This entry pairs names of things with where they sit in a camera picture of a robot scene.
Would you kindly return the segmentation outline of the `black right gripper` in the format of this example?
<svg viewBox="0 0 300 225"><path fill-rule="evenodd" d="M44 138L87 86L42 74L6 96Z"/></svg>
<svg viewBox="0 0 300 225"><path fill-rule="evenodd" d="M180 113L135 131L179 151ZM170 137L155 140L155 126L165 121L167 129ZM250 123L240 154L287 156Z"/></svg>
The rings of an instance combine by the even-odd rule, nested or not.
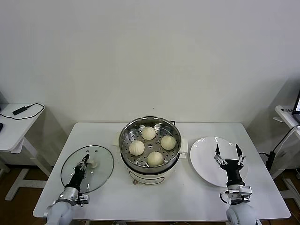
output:
<svg viewBox="0 0 300 225"><path fill-rule="evenodd" d="M243 155L241 148L236 144L236 151L238 155L238 160L236 159L226 159L224 160L220 155L220 149L219 145L216 144L216 150L215 150L215 161L221 165L221 168L226 171L228 181L226 183L226 186L231 185L245 185L245 183L242 180L242 177L240 176L240 170L243 168L242 165L244 159L246 156Z"/></svg>

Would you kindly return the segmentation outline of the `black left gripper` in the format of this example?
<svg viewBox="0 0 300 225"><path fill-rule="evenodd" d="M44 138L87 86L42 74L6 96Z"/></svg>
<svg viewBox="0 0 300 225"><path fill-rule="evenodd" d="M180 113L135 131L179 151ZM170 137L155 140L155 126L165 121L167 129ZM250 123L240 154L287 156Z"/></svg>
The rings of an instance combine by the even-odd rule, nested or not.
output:
<svg viewBox="0 0 300 225"><path fill-rule="evenodd" d="M75 173L72 176L70 182L67 184L68 187L80 188L82 180L85 178L85 169L90 158L89 154L86 154L81 162L79 162L75 167Z"/></svg>

